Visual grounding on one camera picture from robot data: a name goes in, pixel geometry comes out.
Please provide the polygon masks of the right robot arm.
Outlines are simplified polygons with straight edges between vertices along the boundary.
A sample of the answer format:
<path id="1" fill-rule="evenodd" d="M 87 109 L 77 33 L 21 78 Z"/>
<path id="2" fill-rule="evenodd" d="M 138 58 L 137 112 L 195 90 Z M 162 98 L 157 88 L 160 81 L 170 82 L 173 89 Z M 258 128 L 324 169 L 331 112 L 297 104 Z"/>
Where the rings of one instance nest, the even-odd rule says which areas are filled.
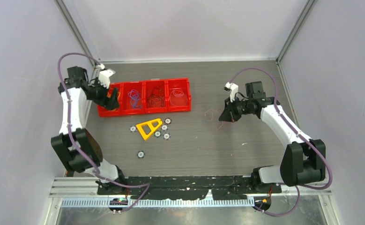
<path id="1" fill-rule="evenodd" d="M 270 183 L 283 183 L 292 187 L 325 179 L 326 165 L 322 160 L 326 155 L 324 142 L 303 133 L 285 115 L 279 102 L 274 97 L 266 96 L 261 82 L 247 83 L 246 95 L 241 99 L 238 98 L 238 85 L 227 82 L 224 89 L 229 92 L 229 97 L 224 101 L 219 121 L 236 122 L 242 115 L 254 114 L 271 128 L 285 148 L 280 165 L 253 170 L 253 190 L 264 192 Z"/>

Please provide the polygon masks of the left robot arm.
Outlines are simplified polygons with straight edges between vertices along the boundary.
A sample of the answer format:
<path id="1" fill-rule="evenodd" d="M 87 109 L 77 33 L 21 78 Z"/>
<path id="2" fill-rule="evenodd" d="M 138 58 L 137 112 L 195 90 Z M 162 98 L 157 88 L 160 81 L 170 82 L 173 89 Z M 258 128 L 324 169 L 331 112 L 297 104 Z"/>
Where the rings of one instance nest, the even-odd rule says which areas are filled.
<path id="1" fill-rule="evenodd" d="M 115 72 L 104 65 L 98 65 L 97 69 L 99 75 L 92 80 L 82 67 L 67 69 L 68 77 L 58 87 L 63 102 L 62 124 L 59 134 L 51 138 L 51 146 L 68 172 L 96 176 L 97 183 L 105 190 L 122 194 L 127 189 L 123 172 L 104 159 L 100 145 L 86 128 L 89 101 L 107 110 L 119 108 L 119 90 L 110 86 L 110 77 Z"/>

